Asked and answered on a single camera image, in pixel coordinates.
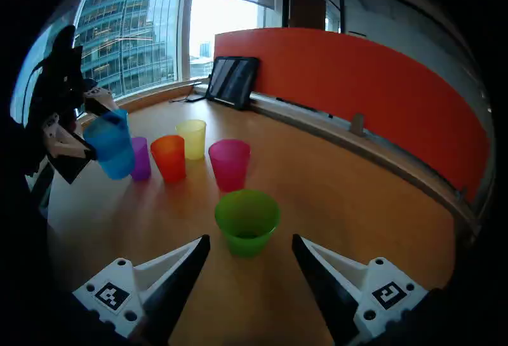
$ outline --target purple cup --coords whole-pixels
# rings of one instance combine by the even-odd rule
[[[135,158],[134,170],[131,173],[132,179],[134,181],[148,179],[152,170],[150,169],[147,139],[145,137],[134,137],[132,139],[132,149]]]

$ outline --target glass building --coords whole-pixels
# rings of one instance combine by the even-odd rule
[[[177,79],[178,0],[84,0],[81,71],[114,97]]]

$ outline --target sky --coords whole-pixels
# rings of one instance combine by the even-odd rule
[[[215,34],[256,29],[258,5],[242,0],[192,0],[189,54],[199,56],[199,44],[210,42]]]

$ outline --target window sill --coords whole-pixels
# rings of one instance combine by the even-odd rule
[[[163,86],[121,96],[115,99],[115,102],[119,108],[131,113],[166,100],[171,100],[172,98],[185,96],[191,92],[194,84],[207,82],[207,77],[194,77],[186,81],[176,81]],[[84,113],[77,119],[77,122],[82,128],[85,128],[94,118],[95,116],[93,114]]]

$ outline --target orange partition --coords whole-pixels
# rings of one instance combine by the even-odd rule
[[[472,201],[489,153],[464,99],[426,66],[365,39],[312,29],[256,29],[215,37],[215,56],[260,59],[255,91],[364,126],[436,170]]]

